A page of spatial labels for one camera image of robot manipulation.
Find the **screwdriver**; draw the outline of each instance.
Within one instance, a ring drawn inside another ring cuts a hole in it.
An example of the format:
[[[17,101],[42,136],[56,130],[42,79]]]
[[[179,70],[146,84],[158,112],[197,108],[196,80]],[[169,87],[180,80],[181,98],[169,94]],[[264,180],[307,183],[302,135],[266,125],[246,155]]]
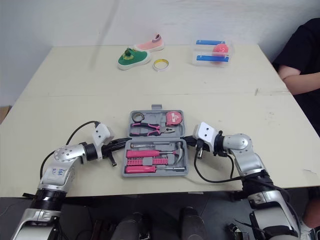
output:
[[[164,154],[175,154],[178,155],[177,151],[159,151],[159,150],[141,150],[141,151],[131,151],[126,152],[126,157],[131,158],[146,158],[146,157],[157,157]]]
[[[155,173],[156,170],[171,170],[177,172],[183,172],[185,167],[155,167],[155,166],[127,166],[125,168],[126,174],[143,174],[143,173]]]

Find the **clear plastic box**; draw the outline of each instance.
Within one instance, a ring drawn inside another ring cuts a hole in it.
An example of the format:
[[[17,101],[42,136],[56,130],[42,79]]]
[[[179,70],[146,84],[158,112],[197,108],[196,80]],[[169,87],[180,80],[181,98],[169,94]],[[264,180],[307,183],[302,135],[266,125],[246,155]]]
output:
[[[225,67],[231,60],[233,46],[224,40],[194,41],[191,46],[192,63],[200,66]]]

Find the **sneaker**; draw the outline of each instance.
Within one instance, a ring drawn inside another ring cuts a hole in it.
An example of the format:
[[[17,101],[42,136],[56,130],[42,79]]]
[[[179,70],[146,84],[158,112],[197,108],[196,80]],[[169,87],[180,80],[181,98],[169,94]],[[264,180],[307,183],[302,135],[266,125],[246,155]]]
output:
[[[154,52],[154,51],[160,51],[165,48],[164,40],[161,38],[160,34],[157,34],[154,39],[151,41],[148,41],[146,43],[134,45],[134,49],[137,49],[139,51],[146,51]]]
[[[148,51],[127,48],[118,60],[118,68],[128,70],[134,66],[144,65],[150,60],[151,54]]]

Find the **shoe sole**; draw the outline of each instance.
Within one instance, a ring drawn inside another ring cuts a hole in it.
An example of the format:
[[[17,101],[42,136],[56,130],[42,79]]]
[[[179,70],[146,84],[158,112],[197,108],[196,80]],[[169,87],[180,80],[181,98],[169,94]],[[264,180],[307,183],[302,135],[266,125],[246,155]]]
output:
[[[140,66],[140,65],[147,64],[151,60],[151,54],[148,51],[143,51],[143,52],[146,52],[146,58],[143,59],[142,61],[138,61],[138,62],[129,64],[129,65],[122,65],[122,64],[118,63],[118,68],[121,69],[121,70],[128,70],[128,69],[131,69],[131,68],[133,68],[135,66]]]
[[[138,51],[155,52],[155,51],[160,51],[160,50],[164,49],[164,48],[165,48],[165,44],[162,43],[162,45],[160,45],[160,46],[156,46],[156,47],[154,47],[154,48],[150,48],[150,49],[146,49],[146,50],[142,50],[142,49],[138,48],[137,45],[134,45],[133,48],[136,49],[136,50],[138,50]]]

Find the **person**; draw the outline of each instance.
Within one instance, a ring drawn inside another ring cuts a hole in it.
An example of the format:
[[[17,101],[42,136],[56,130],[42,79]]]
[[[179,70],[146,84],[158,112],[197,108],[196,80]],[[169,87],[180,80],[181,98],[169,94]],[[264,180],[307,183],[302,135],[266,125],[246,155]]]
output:
[[[298,27],[273,62],[280,78],[320,136],[320,18]],[[320,226],[320,198],[311,199],[301,223],[301,239]]]

